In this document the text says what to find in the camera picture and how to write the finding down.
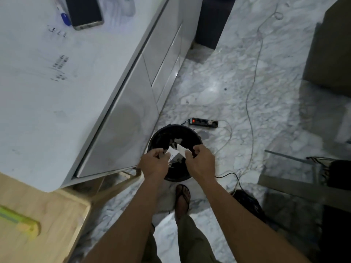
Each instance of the sandal strap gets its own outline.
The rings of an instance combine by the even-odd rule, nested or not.
[[[187,186],[185,186],[185,185],[183,185],[183,184],[181,184],[181,186],[182,186],[182,189],[181,189],[180,193],[178,193],[178,194],[175,195],[175,198],[176,198],[176,199],[175,199],[174,208],[176,208],[175,206],[177,205],[178,199],[179,199],[181,196],[183,196],[185,202],[186,202],[187,205],[188,205],[188,208],[187,208],[187,210],[186,210],[186,211],[188,211],[189,208],[190,208],[190,203],[189,203],[189,200],[187,199],[187,196],[184,194],[183,189],[184,189],[184,187],[185,187],[189,192],[190,192],[190,190],[189,190],[189,188],[188,188]]]

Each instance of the yellow green tool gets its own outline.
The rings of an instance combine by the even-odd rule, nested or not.
[[[0,217],[16,224],[16,229],[26,233],[30,239],[40,234],[40,223],[0,205]]]

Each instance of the pen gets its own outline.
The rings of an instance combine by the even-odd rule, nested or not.
[[[56,0],[54,0],[54,1],[55,1],[57,10],[59,10],[59,13],[60,13],[60,15],[61,15],[61,17],[62,17],[63,22],[65,23],[65,25],[70,26],[70,25],[71,25],[71,21],[69,20],[69,17],[68,17],[68,15],[65,13],[65,11],[64,11],[64,9],[62,8],[61,4],[60,4],[58,1],[56,1]]]

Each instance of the wooden table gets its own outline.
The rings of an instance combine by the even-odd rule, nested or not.
[[[30,217],[41,224],[41,233],[30,240],[15,225],[0,218],[1,263],[64,263],[81,235],[89,214],[140,178],[125,172],[128,179],[102,192],[103,179],[91,183],[88,194],[72,188],[51,193],[39,191],[0,173],[0,205]]]

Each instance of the pants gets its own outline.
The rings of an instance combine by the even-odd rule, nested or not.
[[[182,216],[178,223],[178,246],[181,263],[220,263],[214,257],[207,238],[189,215]],[[141,262],[162,263],[157,256],[155,238],[151,233]]]

